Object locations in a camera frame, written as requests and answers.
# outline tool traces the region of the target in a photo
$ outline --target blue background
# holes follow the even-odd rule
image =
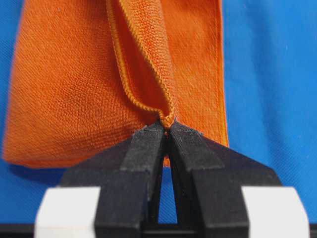
[[[0,1],[0,137],[22,1]],[[230,147],[295,186],[317,223],[317,1],[224,0],[225,93]],[[63,170],[29,170],[0,159],[0,223],[32,223]],[[164,168],[159,221],[176,222]]]

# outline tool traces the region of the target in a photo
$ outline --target orange cloth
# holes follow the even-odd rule
[[[228,145],[220,0],[27,0],[3,157],[74,165],[158,118]]]

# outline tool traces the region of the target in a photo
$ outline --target microfiber cloth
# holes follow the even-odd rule
[[[221,0],[28,0],[3,157],[67,167],[160,120],[228,145]]]

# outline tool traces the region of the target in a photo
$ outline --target white pad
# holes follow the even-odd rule
[[[293,187],[242,186],[249,238],[309,238],[309,222]]]
[[[94,238],[100,187],[49,188],[35,221],[35,238]]]

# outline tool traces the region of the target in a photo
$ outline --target fabric texture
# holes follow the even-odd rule
[[[228,145],[222,62],[220,0],[25,1],[3,157],[71,166],[175,117]]]
[[[230,147],[294,186],[317,223],[317,1],[225,0]]]
[[[223,1],[230,147],[274,165],[283,183],[296,187],[311,223],[317,223],[316,4],[315,0]],[[20,0],[0,1],[1,138],[22,5]],[[166,204],[160,210],[162,223],[176,221],[174,206],[168,206],[173,204],[169,172],[164,169],[161,198],[168,201],[161,201]],[[33,223],[45,190],[55,186],[62,173],[0,159],[0,222]]]

